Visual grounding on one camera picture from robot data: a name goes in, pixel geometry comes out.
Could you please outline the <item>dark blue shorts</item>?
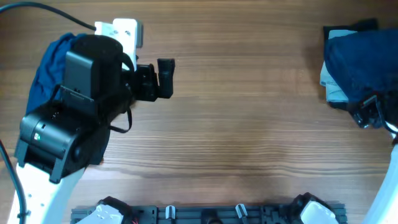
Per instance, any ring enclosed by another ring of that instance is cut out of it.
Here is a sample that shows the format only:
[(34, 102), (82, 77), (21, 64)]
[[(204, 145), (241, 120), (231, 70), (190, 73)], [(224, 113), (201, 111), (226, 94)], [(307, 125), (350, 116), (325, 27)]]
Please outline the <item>dark blue shorts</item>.
[(349, 102), (397, 90), (397, 29), (369, 30), (325, 42), (326, 69)]

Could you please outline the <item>black polo shirt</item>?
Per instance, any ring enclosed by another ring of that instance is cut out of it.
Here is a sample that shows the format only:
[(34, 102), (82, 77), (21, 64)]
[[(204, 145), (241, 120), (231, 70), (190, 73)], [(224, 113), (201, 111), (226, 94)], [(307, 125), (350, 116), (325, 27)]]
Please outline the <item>black polo shirt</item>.
[(110, 129), (103, 126), (96, 130), (87, 140), (88, 142), (88, 165), (99, 165), (109, 142)]

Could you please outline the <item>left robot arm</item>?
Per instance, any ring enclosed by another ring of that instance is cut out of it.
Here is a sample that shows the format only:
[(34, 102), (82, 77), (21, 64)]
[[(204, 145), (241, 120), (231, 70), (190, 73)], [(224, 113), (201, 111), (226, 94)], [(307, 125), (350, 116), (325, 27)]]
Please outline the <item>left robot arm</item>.
[(10, 223), (57, 223), (85, 169), (98, 165), (113, 120), (137, 101), (173, 95), (175, 60), (134, 65), (120, 42), (85, 35), (65, 54), (63, 81), (20, 123)]

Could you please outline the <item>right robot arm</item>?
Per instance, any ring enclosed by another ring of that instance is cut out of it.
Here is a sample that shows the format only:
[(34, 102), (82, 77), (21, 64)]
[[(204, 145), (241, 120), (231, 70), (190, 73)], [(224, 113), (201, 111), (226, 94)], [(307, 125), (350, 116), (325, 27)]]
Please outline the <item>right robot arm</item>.
[[(391, 160), (382, 185), (368, 210), (363, 223), (397, 223), (397, 124), (387, 115), (397, 115), (396, 96), (373, 95), (360, 104), (361, 109), (373, 105), (377, 117), (393, 137)], [(288, 212), (291, 223), (339, 224), (337, 211), (310, 193), (294, 199)]]

